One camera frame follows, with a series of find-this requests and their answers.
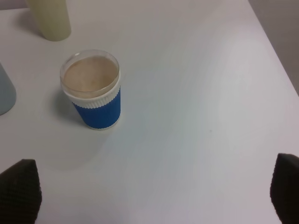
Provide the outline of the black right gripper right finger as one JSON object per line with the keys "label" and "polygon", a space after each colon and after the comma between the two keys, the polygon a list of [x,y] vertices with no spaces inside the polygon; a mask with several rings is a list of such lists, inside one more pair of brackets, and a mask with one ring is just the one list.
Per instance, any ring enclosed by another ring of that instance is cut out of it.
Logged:
{"label": "black right gripper right finger", "polygon": [[279,153],[270,187],[271,202],[283,224],[299,222],[299,158]]}

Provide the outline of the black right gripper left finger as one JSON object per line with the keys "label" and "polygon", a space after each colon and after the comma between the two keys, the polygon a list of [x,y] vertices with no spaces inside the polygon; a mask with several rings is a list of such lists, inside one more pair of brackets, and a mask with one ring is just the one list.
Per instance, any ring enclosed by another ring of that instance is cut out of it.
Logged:
{"label": "black right gripper left finger", "polygon": [[22,159],[0,174],[0,222],[34,224],[42,203],[36,161]]}

